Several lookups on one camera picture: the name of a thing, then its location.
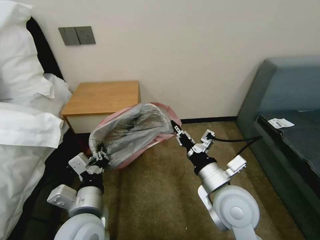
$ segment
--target baseboard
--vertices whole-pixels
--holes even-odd
[[[181,119],[182,124],[186,123],[205,123],[205,122],[231,122],[237,120],[238,116],[231,117],[215,117],[215,118],[190,118]]]

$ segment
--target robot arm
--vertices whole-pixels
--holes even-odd
[[[172,121],[172,125],[180,146],[186,148],[194,172],[202,181],[198,195],[217,227],[221,231],[232,229],[237,240],[260,239],[254,232],[260,217],[255,199],[245,189],[230,185],[231,177],[246,167],[246,161],[238,155],[223,170],[214,158],[207,155],[214,143],[214,132],[207,130],[201,143],[195,143],[175,122]],[[108,232],[105,232],[108,212],[102,204],[102,173],[108,164],[103,149],[96,158],[88,159],[80,153],[69,161],[82,183],[79,191],[60,185],[47,199],[47,202],[68,210],[70,216],[55,240],[109,239]],[[210,194],[213,192],[216,194],[212,202]]]
[[[214,132],[207,130],[195,143],[191,136],[175,122],[171,122],[180,146],[187,150],[187,157],[194,165],[194,173],[201,179],[198,195],[207,208],[211,219],[221,231],[232,229],[236,240],[260,239],[254,232],[260,218],[257,202],[245,189],[229,185],[231,177],[246,167],[246,160],[237,155],[227,166],[218,167],[217,161],[207,155],[214,143]],[[214,201],[210,194],[216,192]]]

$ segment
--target black headboard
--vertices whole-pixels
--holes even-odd
[[[42,65],[44,73],[52,73],[57,77],[63,79],[56,59],[51,51],[51,48],[43,35],[43,32],[32,17],[27,21],[27,29],[31,33],[34,43],[38,51],[38,59]]]

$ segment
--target wooden nightstand top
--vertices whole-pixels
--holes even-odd
[[[112,114],[138,103],[139,81],[80,83],[61,114]]]

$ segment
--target nightstand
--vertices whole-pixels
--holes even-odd
[[[107,116],[138,103],[139,81],[80,83],[61,114],[75,133],[91,133]]]

